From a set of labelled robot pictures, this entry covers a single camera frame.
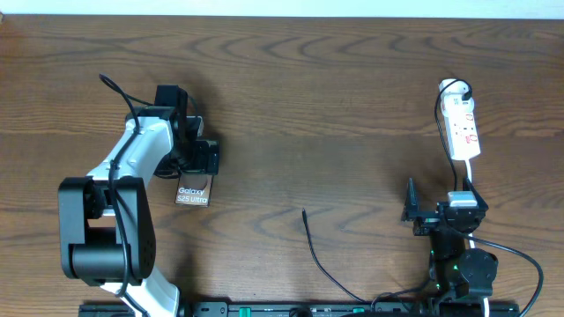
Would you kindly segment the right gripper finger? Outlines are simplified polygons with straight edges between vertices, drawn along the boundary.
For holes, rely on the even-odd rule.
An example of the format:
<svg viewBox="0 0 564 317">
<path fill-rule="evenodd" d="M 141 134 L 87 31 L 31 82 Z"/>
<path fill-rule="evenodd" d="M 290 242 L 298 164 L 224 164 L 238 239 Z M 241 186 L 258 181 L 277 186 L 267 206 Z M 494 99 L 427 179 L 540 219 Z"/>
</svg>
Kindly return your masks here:
<svg viewBox="0 0 564 317">
<path fill-rule="evenodd" d="M 488 205 L 482 196 L 478 193 L 477 189 L 473 186 L 470 179 L 465 177 L 463 180 L 463 191 L 472 193 L 474 200 L 476 201 L 476 207 L 481 210 L 487 210 Z"/>
<path fill-rule="evenodd" d="M 413 178 L 407 182 L 406 198 L 404 202 L 404 215 L 415 216 L 419 212 L 417 190 Z"/>
</svg>

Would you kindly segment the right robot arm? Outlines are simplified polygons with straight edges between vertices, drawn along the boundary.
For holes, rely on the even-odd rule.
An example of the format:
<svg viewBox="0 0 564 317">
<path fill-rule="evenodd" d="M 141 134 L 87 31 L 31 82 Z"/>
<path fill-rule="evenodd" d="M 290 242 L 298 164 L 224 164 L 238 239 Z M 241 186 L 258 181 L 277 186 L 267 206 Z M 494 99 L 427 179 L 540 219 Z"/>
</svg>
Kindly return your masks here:
<svg viewBox="0 0 564 317">
<path fill-rule="evenodd" d="M 436 316 L 488 315 L 484 301 L 493 294 L 498 259 L 465 242 L 481 224 L 488 205 L 467 179 L 461 191 L 448 193 L 432 211 L 424 211 L 414 180 L 408 180 L 401 220 L 413 223 L 415 236 L 431 242 L 429 275 L 434 289 L 429 292 L 426 309 Z"/>
</svg>

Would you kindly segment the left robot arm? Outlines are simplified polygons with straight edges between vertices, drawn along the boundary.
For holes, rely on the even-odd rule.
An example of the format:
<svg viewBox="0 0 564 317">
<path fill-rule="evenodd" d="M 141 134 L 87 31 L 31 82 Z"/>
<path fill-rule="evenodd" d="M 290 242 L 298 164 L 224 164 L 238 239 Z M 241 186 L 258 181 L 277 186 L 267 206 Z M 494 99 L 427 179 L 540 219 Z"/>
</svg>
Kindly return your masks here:
<svg viewBox="0 0 564 317">
<path fill-rule="evenodd" d="M 58 188 L 61 266 L 69 279 L 100 287 L 129 316 L 190 316 L 181 289 L 157 269 L 147 189 L 153 177 L 212 176 L 219 144 L 202 137 L 204 119 L 181 107 L 136 108 L 111 152 Z"/>
</svg>

